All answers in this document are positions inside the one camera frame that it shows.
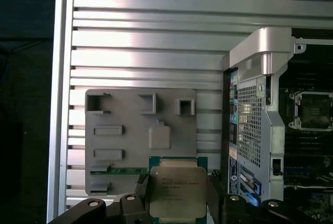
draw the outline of ventilation grille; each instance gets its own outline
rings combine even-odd
[[[251,172],[249,169],[245,168],[243,165],[241,165],[240,168],[244,170],[246,173],[248,173],[250,176],[254,177],[254,173]]]
[[[260,167],[261,104],[257,87],[238,90],[238,154]]]

